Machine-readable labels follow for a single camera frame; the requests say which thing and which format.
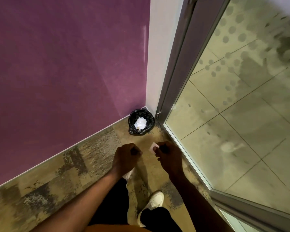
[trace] black trash bag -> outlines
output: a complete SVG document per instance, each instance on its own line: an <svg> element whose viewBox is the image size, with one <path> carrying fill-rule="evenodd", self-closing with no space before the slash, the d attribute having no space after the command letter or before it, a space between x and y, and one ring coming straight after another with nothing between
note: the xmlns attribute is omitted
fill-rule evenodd
<svg viewBox="0 0 290 232"><path fill-rule="evenodd" d="M134 127L134 124L138 120L139 117L143 117L146 119L146 127L145 129L136 129ZM150 131L155 126L155 118L153 115L147 111L146 109L136 109L133 112L131 112L129 119L129 133L132 135L143 135Z"/></svg>

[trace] white baseboard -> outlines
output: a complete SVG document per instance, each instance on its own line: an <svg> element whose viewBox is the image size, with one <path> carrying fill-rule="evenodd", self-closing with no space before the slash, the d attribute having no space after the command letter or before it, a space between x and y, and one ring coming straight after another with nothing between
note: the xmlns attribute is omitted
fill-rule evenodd
<svg viewBox="0 0 290 232"><path fill-rule="evenodd" d="M25 174L25 173L29 172L30 170L32 170L32 169L34 169L34 168L36 168L37 166L39 166L39 165L41 165L41 164L45 163L46 161L48 161L48 160L50 160L50 159L54 158L55 156L57 156L57 155L60 155L61 153L63 153L63 152L65 152L65 151L69 150L70 148L72 148L72 147L74 147L74 146L76 146L76 145L78 145L78 144L80 144L80 143L82 143L82 142L86 141L87 139L91 138L93 135L96 135L97 133L99 133L99 132L101 132L101 131L103 131L103 130L105 130L105 129L109 128L109 127L111 127L112 125L114 125L114 124L116 124L116 123L118 123L118 122L122 121L123 119L126 119L127 117L129 117L129 115L127 115L127 116L125 116L125 117L121 118L120 120L116 121L115 123L112 123L111 125L109 125L109 126L105 127L104 129L101 129L100 131L98 131L98 132L96 132L96 133L94 133L94 134L90 135L89 137L86 137L85 139L83 139L83 140L79 141L78 143L76 143L76 144L74 144L74 145L72 145L72 146L70 146L70 147L66 148L65 150L63 150L63 151L61 151L61 152L57 153L56 155L54 155L54 156L52 156L52 157L48 158L47 160L44 160L43 162L41 162L41 163L39 163L39 164L35 165L34 167L32 167L32 168L30 168L30 169L26 170L25 172L23 172L23 173L21 173L21 174L17 175L16 177L13 177L12 179L8 180L7 182L5 182L5 183L2 183L2 184L0 185L0 187L1 187L1 186L3 186L4 184L6 184L6 183L8 183L8 182L10 182L10 181L12 181L12 180L14 180L15 178L18 178L19 176L21 176L21 175L23 175L23 174Z"/></svg>

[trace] hand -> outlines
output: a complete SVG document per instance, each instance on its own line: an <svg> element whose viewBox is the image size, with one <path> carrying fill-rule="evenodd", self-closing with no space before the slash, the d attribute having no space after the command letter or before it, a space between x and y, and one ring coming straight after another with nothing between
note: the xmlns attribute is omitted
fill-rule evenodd
<svg viewBox="0 0 290 232"><path fill-rule="evenodd" d="M179 147L170 142L159 142L157 145L160 148L154 147L153 150L161 166L169 174L170 179L184 176L182 152Z"/></svg>
<svg viewBox="0 0 290 232"><path fill-rule="evenodd" d="M134 143L118 147L114 155L111 171L114 171L121 178L136 166L141 155L141 150Z"/></svg>

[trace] black pants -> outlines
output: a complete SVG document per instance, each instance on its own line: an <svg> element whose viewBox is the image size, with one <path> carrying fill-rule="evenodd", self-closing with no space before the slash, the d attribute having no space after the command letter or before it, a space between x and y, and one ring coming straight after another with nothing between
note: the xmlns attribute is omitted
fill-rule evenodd
<svg viewBox="0 0 290 232"><path fill-rule="evenodd" d="M127 212L129 208L129 195L126 188L127 181L121 178L109 191L96 213L89 222L90 225L127 225ZM158 231L182 231L172 219L170 212L158 207L154 210L146 209L141 214L141 222L146 226L145 229Z"/></svg>

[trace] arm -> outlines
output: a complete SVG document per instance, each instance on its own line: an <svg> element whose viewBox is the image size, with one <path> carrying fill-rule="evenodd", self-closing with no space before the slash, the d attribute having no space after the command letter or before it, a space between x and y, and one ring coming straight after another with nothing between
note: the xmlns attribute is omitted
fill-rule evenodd
<svg viewBox="0 0 290 232"><path fill-rule="evenodd" d="M170 142L157 143L156 156L163 169L169 174L171 182L181 195L196 231L208 228L209 231L233 232L213 207L186 178L182 168L182 152Z"/></svg>
<svg viewBox="0 0 290 232"><path fill-rule="evenodd" d="M142 152L133 143L117 148L111 170L55 214L36 226L32 232L81 232L116 182L131 171Z"/></svg>

